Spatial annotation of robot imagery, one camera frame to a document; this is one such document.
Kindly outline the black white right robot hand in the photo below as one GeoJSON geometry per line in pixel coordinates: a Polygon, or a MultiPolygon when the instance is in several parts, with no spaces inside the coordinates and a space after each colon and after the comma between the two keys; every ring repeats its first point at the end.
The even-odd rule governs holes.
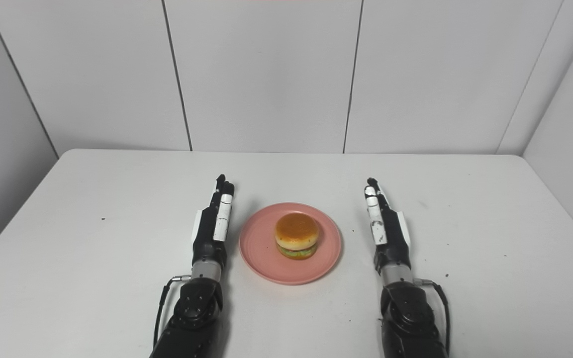
{"type": "Polygon", "coordinates": [[[374,265],[377,272],[388,265],[412,268],[409,231],[403,213],[391,208],[377,179],[368,178],[364,197],[376,247],[374,265]]]}

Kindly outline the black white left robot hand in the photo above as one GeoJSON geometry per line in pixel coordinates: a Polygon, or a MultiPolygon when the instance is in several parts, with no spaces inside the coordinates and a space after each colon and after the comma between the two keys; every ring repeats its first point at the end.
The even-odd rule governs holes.
{"type": "Polygon", "coordinates": [[[228,261],[225,241],[229,231],[235,186],[224,174],[217,177],[209,206],[199,212],[197,233],[192,245],[192,264],[214,262],[225,268],[228,261]]]}

